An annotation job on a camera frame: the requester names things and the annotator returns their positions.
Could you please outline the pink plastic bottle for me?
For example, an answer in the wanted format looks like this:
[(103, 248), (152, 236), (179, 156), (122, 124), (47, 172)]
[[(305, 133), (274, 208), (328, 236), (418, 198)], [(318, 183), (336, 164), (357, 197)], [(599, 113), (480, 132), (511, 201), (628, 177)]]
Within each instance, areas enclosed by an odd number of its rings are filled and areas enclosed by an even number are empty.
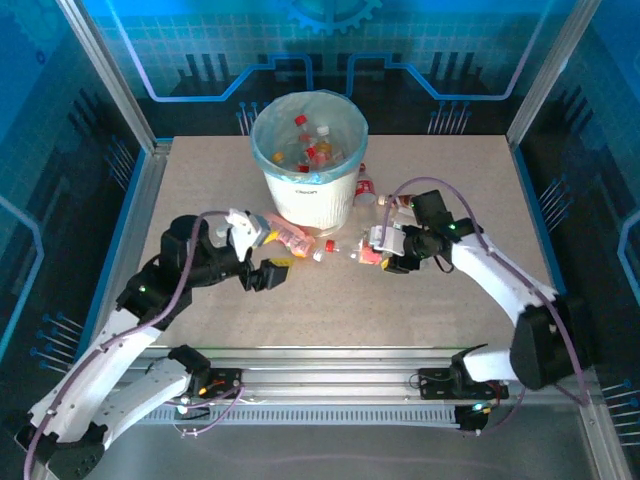
[(295, 257), (310, 258), (316, 262), (324, 259), (323, 250), (316, 243), (316, 239), (301, 227), (273, 213), (263, 213), (262, 216), (270, 227), (265, 244), (279, 242)]

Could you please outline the clear bottle pale red label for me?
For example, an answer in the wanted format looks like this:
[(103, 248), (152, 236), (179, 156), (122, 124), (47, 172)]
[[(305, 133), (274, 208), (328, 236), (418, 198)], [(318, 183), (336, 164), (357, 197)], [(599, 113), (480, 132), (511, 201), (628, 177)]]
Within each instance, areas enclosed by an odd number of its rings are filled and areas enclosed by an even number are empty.
[(390, 252), (375, 250), (365, 238), (329, 239), (325, 242), (324, 252), (339, 255), (363, 265), (380, 265), (392, 257)]

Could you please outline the clear bottle white cap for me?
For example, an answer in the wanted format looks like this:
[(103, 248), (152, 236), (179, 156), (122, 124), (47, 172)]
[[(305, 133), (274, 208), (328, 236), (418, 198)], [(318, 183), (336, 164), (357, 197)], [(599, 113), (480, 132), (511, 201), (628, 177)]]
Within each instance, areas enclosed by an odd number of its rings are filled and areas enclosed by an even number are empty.
[(335, 139), (335, 136), (331, 133), (330, 128), (327, 125), (318, 126), (316, 129), (317, 132), (317, 140), (319, 142), (326, 142), (332, 145), (333, 153), (332, 153), (332, 162), (339, 163), (344, 159), (344, 153), (342, 147)]

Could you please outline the white plastic waste bin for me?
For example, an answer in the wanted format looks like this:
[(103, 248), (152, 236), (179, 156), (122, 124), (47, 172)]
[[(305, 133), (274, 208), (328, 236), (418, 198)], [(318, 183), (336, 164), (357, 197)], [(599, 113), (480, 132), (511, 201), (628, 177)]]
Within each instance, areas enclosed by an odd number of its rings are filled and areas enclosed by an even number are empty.
[(269, 173), (264, 177), (276, 211), (291, 224), (332, 233), (351, 215), (358, 168), (324, 183), (285, 180)]

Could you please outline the green bin liner bag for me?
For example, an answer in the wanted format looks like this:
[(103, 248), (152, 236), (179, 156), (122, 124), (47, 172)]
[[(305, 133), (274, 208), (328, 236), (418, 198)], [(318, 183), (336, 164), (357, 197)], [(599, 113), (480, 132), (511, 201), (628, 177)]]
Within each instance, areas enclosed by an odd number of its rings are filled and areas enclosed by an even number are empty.
[[(316, 129), (327, 125), (342, 147), (344, 159), (310, 173), (276, 167), (271, 157), (277, 151), (289, 153), (299, 159), (303, 148), (296, 139), (296, 116), (304, 114), (311, 127), (312, 146), (318, 142)], [(284, 95), (270, 103), (254, 121), (250, 133), (253, 157), (263, 171), (285, 180), (324, 183), (359, 167), (368, 144), (368, 123), (348, 98), (329, 90), (296, 92)]]

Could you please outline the blue table side trim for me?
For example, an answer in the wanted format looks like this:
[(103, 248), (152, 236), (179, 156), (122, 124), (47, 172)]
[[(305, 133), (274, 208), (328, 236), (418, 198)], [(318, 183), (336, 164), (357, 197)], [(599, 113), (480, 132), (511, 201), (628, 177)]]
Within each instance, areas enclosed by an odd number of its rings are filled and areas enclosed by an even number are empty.
[(544, 222), (542, 207), (539, 204), (538, 195), (534, 183), (526, 165), (523, 153), (516, 147), (512, 156), (520, 179), (521, 187), (525, 194), (530, 215), (532, 217), (538, 242), (541, 247), (545, 266), (552, 285), (562, 298), (568, 303), (571, 311), (569, 315), (568, 331), (576, 348), (578, 360), (582, 368), (589, 368), (593, 360), (593, 339), (589, 332), (591, 323), (590, 311), (585, 300), (575, 292), (570, 292), (565, 282), (558, 256), (554, 250), (549, 229)]
[(136, 163), (134, 165), (132, 177), (130, 179), (129, 186), (127, 187), (127, 191), (123, 199), (123, 203), (120, 209), (117, 222), (114, 227), (109, 248), (106, 253), (103, 267), (102, 267), (98, 282), (96, 284), (94, 295), (89, 307), (86, 321), (84, 323), (84, 327), (80, 335), (80, 340), (76, 348), (76, 353), (74, 357), (75, 360), (79, 360), (80, 357), (86, 351), (86, 348), (90, 344), (94, 329), (98, 322), (99, 314), (107, 295), (107, 289), (111, 284), (111, 276), (114, 272), (115, 265), (117, 263), (116, 256), (118, 254), (118, 250), (120, 248), (120, 245), (124, 237), (125, 225), (129, 217), (129, 213), (131, 211), (134, 199), (136, 197), (136, 192), (138, 190), (140, 178), (146, 167), (148, 156), (149, 156), (149, 153), (146, 150), (142, 150), (139, 153)]

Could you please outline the aluminium mounting beam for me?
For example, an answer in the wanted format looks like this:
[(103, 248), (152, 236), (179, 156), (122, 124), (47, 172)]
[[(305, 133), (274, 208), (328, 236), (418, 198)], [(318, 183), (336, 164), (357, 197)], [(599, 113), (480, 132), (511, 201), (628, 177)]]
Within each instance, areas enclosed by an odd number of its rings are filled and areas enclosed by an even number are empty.
[[(181, 395), (182, 365), (161, 366), (171, 348), (145, 349), (118, 343), (86, 367), (76, 366), (69, 393), (101, 404), (112, 390), (141, 378), (146, 366), (167, 375)], [(243, 370), (244, 399), (261, 404), (401, 405), (421, 402), (417, 371), (449, 368), (458, 349), (419, 347), (198, 348), (211, 368)]]

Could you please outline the black electronics box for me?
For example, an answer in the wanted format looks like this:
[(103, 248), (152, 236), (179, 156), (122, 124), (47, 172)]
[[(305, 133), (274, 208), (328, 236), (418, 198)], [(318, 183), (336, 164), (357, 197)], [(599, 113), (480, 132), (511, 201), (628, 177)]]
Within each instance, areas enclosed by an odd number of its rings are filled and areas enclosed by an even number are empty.
[(456, 406), (454, 415), (458, 430), (476, 435), (486, 427), (490, 413), (491, 408), (482, 403)]

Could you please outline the grey metal shelf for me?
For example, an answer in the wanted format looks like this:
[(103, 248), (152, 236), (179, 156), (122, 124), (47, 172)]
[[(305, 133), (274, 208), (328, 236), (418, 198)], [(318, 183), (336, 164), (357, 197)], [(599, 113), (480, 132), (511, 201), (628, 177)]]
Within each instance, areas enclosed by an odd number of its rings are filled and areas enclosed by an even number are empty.
[(238, 425), (196, 438), (136, 425), (70, 478), (38, 480), (640, 480), (609, 419), (531, 397), (481, 433), (417, 425)]

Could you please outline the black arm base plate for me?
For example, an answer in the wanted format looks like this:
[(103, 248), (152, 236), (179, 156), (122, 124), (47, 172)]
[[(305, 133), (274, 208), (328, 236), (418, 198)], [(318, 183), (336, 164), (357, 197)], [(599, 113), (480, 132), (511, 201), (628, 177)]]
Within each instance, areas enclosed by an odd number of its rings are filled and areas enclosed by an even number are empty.
[(210, 368), (197, 381), (197, 395), (201, 399), (213, 399), (223, 393), (239, 387), (243, 370), (239, 368)]
[(421, 368), (417, 386), (423, 400), (504, 400), (508, 387), (497, 381), (476, 382), (454, 367)]

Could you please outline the aluminium frame post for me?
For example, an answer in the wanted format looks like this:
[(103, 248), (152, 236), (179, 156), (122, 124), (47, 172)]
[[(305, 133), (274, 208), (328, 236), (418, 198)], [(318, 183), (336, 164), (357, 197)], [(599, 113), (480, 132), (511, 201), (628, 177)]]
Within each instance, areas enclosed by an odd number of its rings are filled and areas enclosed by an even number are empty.
[(157, 139), (86, 7), (81, 0), (55, 1), (136, 140), (154, 153)]
[(576, 0), (507, 130), (506, 139), (511, 150), (515, 150), (524, 139), (601, 2), (602, 0)]

